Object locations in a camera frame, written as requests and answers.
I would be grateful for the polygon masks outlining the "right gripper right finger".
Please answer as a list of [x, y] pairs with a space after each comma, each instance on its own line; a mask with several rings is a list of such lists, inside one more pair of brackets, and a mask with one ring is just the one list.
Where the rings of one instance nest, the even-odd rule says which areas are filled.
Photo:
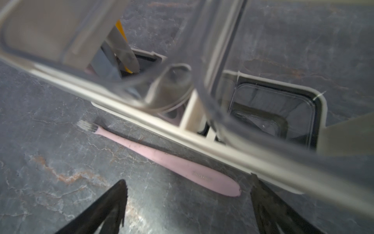
[[250, 192], [261, 234], [321, 234], [322, 231], [299, 215], [268, 186], [252, 174]]

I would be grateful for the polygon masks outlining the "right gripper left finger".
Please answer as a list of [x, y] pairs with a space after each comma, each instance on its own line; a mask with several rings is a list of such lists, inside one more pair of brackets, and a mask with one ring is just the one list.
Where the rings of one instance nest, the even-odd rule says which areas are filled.
[[58, 234], [93, 234], [101, 227], [101, 234], [118, 234], [124, 225], [128, 199], [126, 181], [121, 179]]

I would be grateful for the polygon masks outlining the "pink toothbrush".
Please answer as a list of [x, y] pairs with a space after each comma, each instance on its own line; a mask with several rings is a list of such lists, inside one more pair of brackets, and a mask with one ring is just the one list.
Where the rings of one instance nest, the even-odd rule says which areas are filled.
[[82, 130], [106, 137], [213, 192], [227, 197], [241, 195], [240, 186], [235, 180], [211, 168], [120, 137], [94, 123], [79, 120], [77, 126]]

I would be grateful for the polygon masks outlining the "light blue toothbrush vertical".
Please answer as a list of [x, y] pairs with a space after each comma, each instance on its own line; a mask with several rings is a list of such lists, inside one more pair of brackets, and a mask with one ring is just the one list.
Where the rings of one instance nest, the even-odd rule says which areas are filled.
[[121, 75], [116, 62], [110, 60], [102, 48], [98, 49], [91, 61], [95, 73], [105, 81], [119, 82]]

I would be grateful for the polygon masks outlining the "yellow toothbrush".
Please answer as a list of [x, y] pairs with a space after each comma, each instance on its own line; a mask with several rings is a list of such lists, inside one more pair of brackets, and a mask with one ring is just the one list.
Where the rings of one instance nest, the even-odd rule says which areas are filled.
[[[116, 28], [118, 29], [118, 31], [120, 32], [120, 34], [122, 35], [122, 37], [124, 38], [124, 40], [127, 42], [127, 38], [126, 38], [126, 35], [125, 35], [125, 32], [124, 32], [124, 29], [123, 29], [123, 26], [121, 24], [121, 21], [120, 20], [117, 20], [116, 22]], [[131, 70], [129, 70], [127, 67], [125, 67], [125, 71], [129, 74], [132, 74], [133, 72]]]

